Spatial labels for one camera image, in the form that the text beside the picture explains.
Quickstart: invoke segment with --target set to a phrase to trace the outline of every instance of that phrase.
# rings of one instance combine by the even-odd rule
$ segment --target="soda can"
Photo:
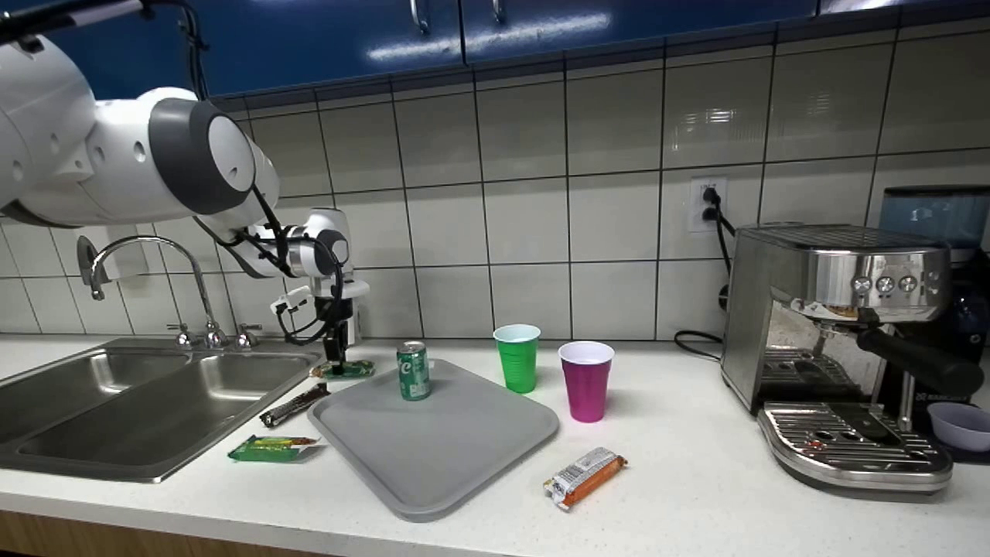
[[[427,342],[423,341],[405,341],[396,349],[396,360],[398,360],[398,392],[402,392],[402,400],[427,400],[429,390],[433,390]]]

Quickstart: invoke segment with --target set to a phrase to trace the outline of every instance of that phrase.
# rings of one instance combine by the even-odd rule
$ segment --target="cabinet handle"
[[[492,0],[492,17],[494,17],[494,25],[506,25],[506,6],[502,6],[502,0]]]
[[[410,0],[410,15],[421,35],[429,35],[429,22],[421,15],[421,0]]]

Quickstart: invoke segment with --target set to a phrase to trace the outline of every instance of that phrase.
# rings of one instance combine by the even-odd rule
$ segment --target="drip tray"
[[[790,401],[761,413],[773,458],[795,476],[866,493],[941,493],[954,461],[859,401]]]

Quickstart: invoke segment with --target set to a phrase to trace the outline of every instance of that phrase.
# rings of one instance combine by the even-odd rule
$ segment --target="gray cutting board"
[[[402,400],[391,371],[311,407],[373,493],[419,523],[452,515],[560,431],[548,405],[452,363],[433,360],[429,377],[429,400]]]

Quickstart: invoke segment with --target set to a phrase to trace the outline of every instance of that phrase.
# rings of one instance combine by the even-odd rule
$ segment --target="power outlet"
[[[715,222],[708,222],[702,214],[711,208],[706,202],[706,193],[715,189],[721,198],[726,193],[726,178],[693,178],[691,182],[691,228],[711,228]]]

